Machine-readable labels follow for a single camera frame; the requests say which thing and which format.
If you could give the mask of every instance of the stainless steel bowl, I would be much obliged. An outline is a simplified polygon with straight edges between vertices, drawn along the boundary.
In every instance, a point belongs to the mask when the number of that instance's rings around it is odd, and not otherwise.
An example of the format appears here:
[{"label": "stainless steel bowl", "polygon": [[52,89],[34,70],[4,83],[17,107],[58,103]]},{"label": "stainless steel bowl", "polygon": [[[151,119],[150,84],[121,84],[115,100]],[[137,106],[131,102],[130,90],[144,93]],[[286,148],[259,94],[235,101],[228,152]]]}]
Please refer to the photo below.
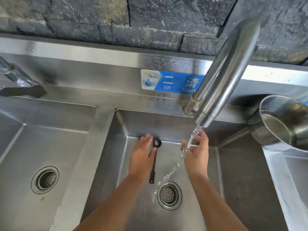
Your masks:
[{"label": "stainless steel bowl", "polygon": [[265,97],[248,121],[254,139],[271,151],[308,152],[308,107],[283,95]]}]

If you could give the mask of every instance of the person's left hand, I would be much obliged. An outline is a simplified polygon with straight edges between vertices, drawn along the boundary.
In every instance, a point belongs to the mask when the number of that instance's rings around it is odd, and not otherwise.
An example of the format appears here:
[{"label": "person's left hand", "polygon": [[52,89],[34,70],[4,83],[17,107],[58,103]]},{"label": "person's left hand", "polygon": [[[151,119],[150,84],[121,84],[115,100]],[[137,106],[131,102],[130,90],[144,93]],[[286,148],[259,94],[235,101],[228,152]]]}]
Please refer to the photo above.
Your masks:
[{"label": "person's left hand", "polygon": [[129,161],[128,175],[137,178],[143,184],[153,167],[156,147],[152,148],[150,154],[148,153],[152,139],[153,136],[150,136],[149,134],[142,137],[136,143]]}]

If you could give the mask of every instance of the chinese character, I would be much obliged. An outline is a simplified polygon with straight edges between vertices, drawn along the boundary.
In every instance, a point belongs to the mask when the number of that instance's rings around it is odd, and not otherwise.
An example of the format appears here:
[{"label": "chinese character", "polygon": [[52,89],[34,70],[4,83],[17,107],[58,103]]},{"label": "chinese character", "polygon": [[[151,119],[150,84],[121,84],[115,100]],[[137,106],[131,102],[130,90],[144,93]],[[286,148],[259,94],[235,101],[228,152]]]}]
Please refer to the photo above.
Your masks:
[{"label": "chinese character", "polygon": [[192,87],[192,88],[195,88],[197,83],[199,83],[199,79],[198,78],[192,78],[190,77],[188,80],[187,80],[187,85],[186,87]]}]

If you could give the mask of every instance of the blue water drop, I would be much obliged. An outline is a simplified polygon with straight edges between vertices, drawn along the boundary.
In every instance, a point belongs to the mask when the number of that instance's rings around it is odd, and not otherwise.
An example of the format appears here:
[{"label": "blue water drop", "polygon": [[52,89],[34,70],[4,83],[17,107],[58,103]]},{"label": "blue water drop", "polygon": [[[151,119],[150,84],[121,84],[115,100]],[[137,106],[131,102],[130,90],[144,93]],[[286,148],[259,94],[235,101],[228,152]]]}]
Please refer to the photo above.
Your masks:
[{"label": "blue water drop", "polygon": [[149,79],[145,82],[145,85],[150,87],[151,86],[151,82],[149,81]]}]

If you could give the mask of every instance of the forearm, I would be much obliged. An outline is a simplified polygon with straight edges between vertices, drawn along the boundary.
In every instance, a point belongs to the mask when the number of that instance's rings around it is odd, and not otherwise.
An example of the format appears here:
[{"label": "forearm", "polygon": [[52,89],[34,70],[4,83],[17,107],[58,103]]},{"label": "forearm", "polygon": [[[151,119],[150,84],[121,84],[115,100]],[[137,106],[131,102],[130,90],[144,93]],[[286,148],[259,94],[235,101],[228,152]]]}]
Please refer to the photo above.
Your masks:
[{"label": "forearm", "polygon": [[190,176],[208,231],[248,231],[222,197],[211,186],[208,178]]},{"label": "forearm", "polygon": [[74,231],[123,230],[142,184],[138,178],[127,176],[112,195],[103,201]]}]

